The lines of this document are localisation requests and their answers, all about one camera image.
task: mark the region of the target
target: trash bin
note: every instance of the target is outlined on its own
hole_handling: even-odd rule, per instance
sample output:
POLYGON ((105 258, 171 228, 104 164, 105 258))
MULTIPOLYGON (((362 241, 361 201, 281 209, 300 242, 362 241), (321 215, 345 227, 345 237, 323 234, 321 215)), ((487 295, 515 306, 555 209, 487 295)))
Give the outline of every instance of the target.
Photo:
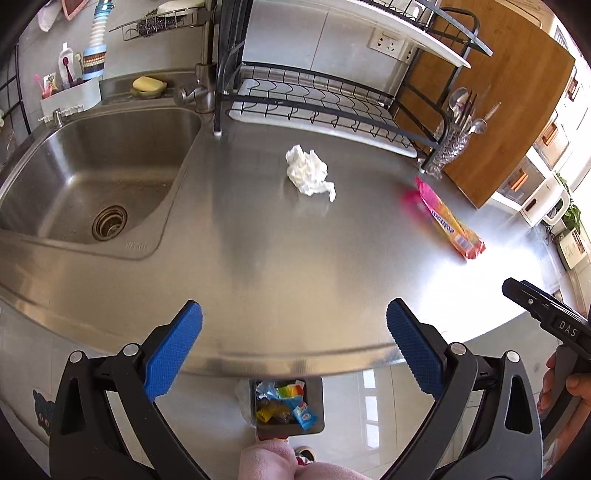
MULTIPOLYGON (((304 390, 304 401, 308 404, 312 413, 318 417, 318 420, 308 430, 304 430, 296 419, 291 423, 282 424, 271 419, 264 423, 256 417, 256 386, 262 380, 250 380, 251 388, 251 414, 256 422, 256 434, 261 439, 285 438, 297 435, 310 435, 313 433, 320 433, 324 430, 324 399, 322 393, 322 378, 298 378, 295 380, 302 380, 306 383, 304 390)), ((285 384, 293 383, 295 380, 276 380, 276 382, 285 382, 285 384)))

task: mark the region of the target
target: stainless steel sink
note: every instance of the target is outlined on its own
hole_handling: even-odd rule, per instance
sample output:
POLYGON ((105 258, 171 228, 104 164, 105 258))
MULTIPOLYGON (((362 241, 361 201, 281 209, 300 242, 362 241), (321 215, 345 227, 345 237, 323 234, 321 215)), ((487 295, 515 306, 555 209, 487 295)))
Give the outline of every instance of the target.
POLYGON ((191 110, 98 109, 48 136, 0 180, 0 228, 97 244, 140 225, 164 200, 201 127, 191 110))

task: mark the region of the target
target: plastic drain pipe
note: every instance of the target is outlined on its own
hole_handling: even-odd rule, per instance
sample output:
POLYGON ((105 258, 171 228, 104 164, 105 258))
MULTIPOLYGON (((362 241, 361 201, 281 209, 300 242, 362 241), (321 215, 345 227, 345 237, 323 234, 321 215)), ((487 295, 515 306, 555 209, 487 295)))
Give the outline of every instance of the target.
POLYGON ((82 80, 87 81, 103 75, 107 45, 104 43, 107 18, 113 10, 113 2, 99 0, 90 32, 90 44, 82 55, 82 80))

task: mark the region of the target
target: sponge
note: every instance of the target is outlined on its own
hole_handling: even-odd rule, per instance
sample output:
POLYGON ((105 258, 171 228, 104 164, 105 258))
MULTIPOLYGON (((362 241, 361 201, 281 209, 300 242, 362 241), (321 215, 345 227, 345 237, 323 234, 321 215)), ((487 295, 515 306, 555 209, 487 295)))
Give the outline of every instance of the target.
POLYGON ((132 86, 139 92, 155 93, 162 91, 166 84, 150 77, 140 77, 134 80, 132 86))

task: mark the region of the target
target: electrical outlet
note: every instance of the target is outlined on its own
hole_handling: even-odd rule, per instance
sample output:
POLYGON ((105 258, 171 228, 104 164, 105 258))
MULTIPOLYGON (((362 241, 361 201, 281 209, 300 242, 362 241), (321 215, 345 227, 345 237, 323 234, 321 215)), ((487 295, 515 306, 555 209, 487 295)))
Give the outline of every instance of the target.
POLYGON ((416 48, 414 43, 405 38, 379 28, 374 29, 368 47, 404 63, 410 63, 416 48))

